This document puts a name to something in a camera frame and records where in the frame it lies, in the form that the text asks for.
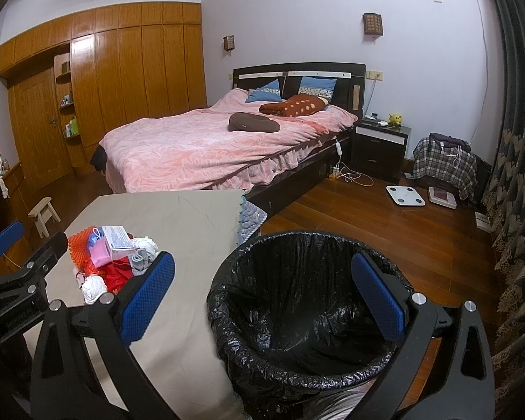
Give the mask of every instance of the yellow toy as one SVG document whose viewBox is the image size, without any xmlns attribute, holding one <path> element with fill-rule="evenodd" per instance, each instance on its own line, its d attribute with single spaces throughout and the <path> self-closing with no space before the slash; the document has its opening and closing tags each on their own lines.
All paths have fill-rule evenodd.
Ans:
<svg viewBox="0 0 525 420">
<path fill-rule="evenodd" d="M 399 115 L 398 113 L 390 113 L 389 119 L 387 120 L 387 123 L 395 126 L 400 126 L 403 124 L 403 116 Z"/>
</svg>

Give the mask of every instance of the bed frame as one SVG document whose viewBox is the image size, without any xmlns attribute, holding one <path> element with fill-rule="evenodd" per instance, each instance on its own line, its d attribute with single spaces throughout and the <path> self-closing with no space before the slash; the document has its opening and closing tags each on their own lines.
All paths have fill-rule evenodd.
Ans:
<svg viewBox="0 0 525 420">
<path fill-rule="evenodd" d="M 331 104 L 341 107 L 359 119 L 363 117 L 365 65 L 354 63 L 284 63 L 234 69 L 233 87 L 249 90 L 278 79 L 282 97 L 297 94 L 301 78 L 335 78 L 336 87 Z M 340 133 L 343 160 L 350 160 L 353 128 Z M 338 161 L 336 147 L 331 141 L 302 161 L 295 169 L 277 175 L 269 185 L 255 186 L 247 199 L 262 208 L 269 217 L 303 196 L 332 172 Z"/>
</svg>

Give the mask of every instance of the white scale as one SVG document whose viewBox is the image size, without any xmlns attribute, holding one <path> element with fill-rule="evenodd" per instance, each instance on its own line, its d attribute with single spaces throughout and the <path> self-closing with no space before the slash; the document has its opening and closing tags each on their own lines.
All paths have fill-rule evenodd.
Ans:
<svg viewBox="0 0 525 420">
<path fill-rule="evenodd" d="M 402 207 L 422 207 L 426 205 L 422 196 L 410 186 L 388 186 L 387 192 L 395 204 Z"/>
</svg>

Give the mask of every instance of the dark green curtain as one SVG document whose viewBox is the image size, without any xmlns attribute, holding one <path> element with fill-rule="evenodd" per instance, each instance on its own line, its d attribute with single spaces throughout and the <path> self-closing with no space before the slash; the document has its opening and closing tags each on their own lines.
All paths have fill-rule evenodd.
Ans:
<svg viewBox="0 0 525 420">
<path fill-rule="evenodd" d="M 525 389 L 525 3 L 494 0 L 503 33 L 506 94 L 502 134 L 491 181 L 483 197 L 493 223 L 496 270 L 507 288 L 498 310 L 497 412 L 508 411 Z"/>
</svg>

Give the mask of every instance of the blue foam pad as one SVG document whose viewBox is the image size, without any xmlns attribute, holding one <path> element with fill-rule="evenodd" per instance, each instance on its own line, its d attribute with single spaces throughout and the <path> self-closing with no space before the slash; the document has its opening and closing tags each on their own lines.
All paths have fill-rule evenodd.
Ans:
<svg viewBox="0 0 525 420">
<path fill-rule="evenodd" d="M 0 256 L 23 236 L 23 224 L 16 221 L 0 233 Z"/>
<path fill-rule="evenodd" d="M 402 344 L 405 340 L 404 312 L 375 268 L 361 253 L 352 258 L 352 279 L 383 337 Z"/>
<path fill-rule="evenodd" d="M 175 261 L 171 254 L 164 255 L 150 268 L 151 273 L 144 274 L 147 279 L 138 289 L 136 295 L 122 312 L 120 336 L 125 345 L 139 341 L 155 311 L 163 300 L 175 277 Z"/>
</svg>

